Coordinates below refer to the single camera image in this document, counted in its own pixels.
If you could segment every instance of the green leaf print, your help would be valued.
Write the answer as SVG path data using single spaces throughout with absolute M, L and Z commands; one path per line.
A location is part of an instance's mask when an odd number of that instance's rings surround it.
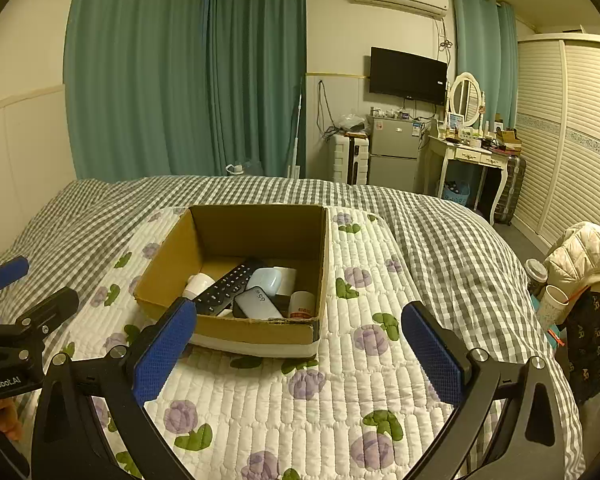
M 285 359 L 282 363 L 282 373 L 287 375 L 289 372 L 293 370 L 303 370 L 304 368 L 309 368 L 312 366 L 317 366 L 318 361 L 315 359 L 315 356 L 310 359 L 303 358 L 292 358 Z
M 231 368 L 257 368 L 262 364 L 262 357 L 243 355 L 231 361 Z
M 126 264 L 129 263 L 129 259 L 131 258 L 131 252 L 125 253 L 113 266 L 114 269 L 122 269 Z
M 73 358 L 75 353 L 75 342 L 71 341 L 67 346 L 65 346 L 62 351 L 67 354 L 69 357 Z
M 398 341 L 400 339 L 400 325 L 394 316 L 385 312 L 376 312 L 371 316 L 371 319 L 376 323 L 380 323 L 380 328 L 386 332 L 387 337 L 391 341 Z
M 402 440 L 402 426 L 389 410 L 375 410 L 362 419 L 366 426 L 376 426 L 378 433 L 386 433 L 396 442 Z
M 345 300 L 351 300 L 352 298 L 357 298 L 359 295 L 358 291 L 351 289 L 349 283 L 345 282 L 342 278 L 336 278 L 336 296 Z
M 186 436 L 177 436 L 175 446 L 180 449 L 186 449 L 187 451 L 200 451 L 211 446 L 211 440 L 213 439 L 213 431 L 211 426 L 203 424 L 198 430 L 191 430 Z
M 107 299 L 104 301 L 104 306 L 111 306 L 116 301 L 118 294 L 120 294 L 120 287 L 113 283 L 109 287 L 109 293 L 107 294 Z
M 116 460 L 121 464 L 125 464 L 125 471 L 135 476 L 136 478 L 142 478 L 140 470 L 136 467 L 134 460 L 129 455 L 128 451 L 121 451 L 116 454 Z
M 398 341 L 400 339 L 400 331 L 397 326 L 388 326 L 385 330 L 387 337 L 391 341 Z
M 282 474 L 282 480 L 300 480 L 298 471 L 290 467 Z
M 140 329 L 135 325 L 125 325 L 126 344 L 131 346 L 140 335 Z
M 338 231 L 344 231 L 346 233 L 356 234 L 357 232 L 360 231 L 360 226 L 358 224 L 341 225 L 340 227 L 338 227 Z

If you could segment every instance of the television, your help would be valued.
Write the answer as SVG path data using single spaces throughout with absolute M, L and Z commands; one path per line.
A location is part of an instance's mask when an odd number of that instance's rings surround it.
M 369 91 L 444 105 L 446 63 L 407 52 L 371 48 Z

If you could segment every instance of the black remote control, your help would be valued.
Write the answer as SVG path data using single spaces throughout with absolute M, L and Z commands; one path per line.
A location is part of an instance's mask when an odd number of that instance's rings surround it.
M 247 289 L 247 282 L 256 269 L 265 267 L 257 258 L 247 258 L 234 267 L 194 300 L 196 311 L 203 316 L 217 316 L 231 306 L 234 297 Z

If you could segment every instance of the screw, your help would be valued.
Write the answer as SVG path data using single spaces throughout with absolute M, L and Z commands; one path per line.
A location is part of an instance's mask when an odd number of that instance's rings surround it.
M 535 366 L 538 370 L 542 370 L 544 368 L 544 359 L 538 356 L 533 356 L 531 358 L 531 364 Z
M 111 357 L 113 357 L 114 359 L 122 359 L 126 355 L 126 346 L 124 346 L 124 345 L 114 346 L 110 350 L 109 355 L 111 355 Z
M 64 355 L 62 352 L 54 355 L 54 358 L 51 359 L 51 362 L 53 364 L 55 364 L 56 366 L 63 365 L 65 361 L 66 361 L 66 355 Z
M 485 362 L 489 358 L 489 354 L 482 348 L 474 348 L 471 350 L 471 357 L 473 357 L 479 363 Z

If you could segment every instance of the blue basket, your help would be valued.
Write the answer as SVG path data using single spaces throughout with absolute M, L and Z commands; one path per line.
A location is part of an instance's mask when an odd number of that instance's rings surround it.
M 466 182 L 458 182 L 457 187 L 461 191 L 460 193 L 454 193 L 445 183 L 442 191 L 442 200 L 451 200 L 451 202 L 466 206 L 466 201 L 469 200 L 469 195 L 471 194 L 471 187 Z

